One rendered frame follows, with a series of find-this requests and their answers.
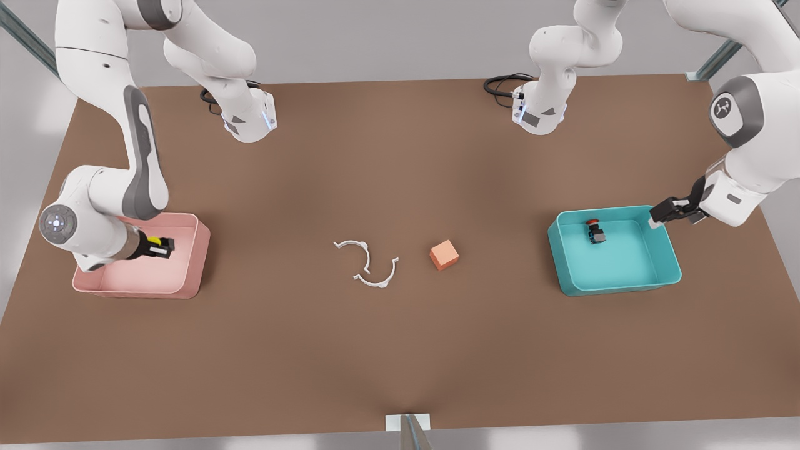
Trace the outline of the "pink storage box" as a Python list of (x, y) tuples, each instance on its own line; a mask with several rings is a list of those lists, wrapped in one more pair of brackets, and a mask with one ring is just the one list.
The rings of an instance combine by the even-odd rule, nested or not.
[(94, 272), (76, 269), (72, 287), (79, 293), (111, 298), (191, 299), (198, 293), (208, 253), (209, 229), (194, 214), (163, 212), (149, 221), (122, 217), (148, 236), (172, 238), (168, 259), (141, 257), (111, 263)]

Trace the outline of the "blue storage box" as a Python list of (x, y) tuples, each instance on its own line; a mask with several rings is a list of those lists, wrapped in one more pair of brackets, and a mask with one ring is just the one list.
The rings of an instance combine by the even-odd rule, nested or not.
[[(568, 296), (631, 293), (677, 284), (682, 270), (665, 227), (651, 229), (650, 205), (563, 211), (547, 235), (558, 284)], [(592, 244), (586, 221), (606, 235)]]

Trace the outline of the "orange cube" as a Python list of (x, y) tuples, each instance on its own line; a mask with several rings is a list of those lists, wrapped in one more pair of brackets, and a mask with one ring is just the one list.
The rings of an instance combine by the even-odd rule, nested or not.
[(446, 240), (433, 247), (429, 252), (429, 256), (438, 271), (451, 267), (459, 259), (459, 254), (451, 240)]

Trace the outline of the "silver frame post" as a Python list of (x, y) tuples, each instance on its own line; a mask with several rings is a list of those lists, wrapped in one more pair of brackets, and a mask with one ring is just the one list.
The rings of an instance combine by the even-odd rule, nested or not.
[(29, 54), (43, 63), (57, 79), (60, 79), (53, 49), (43, 42), (34, 31), (31, 31), (26, 23), (17, 17), (2, 0), (0, 0), (0, 28), (5, 29)]
[(717, 35), (726, 42), (686, 77), (708, 81), (746, 49), (762, 72), (800, 69), (800, 29), (784, 6), (790, 0), (665, 0), (672, 20), (682, 28)]
[(433, 450), (426, 432), (431, 430), (431, 415), (386, 415), (386, 432), (399, 432), (399, 450)]

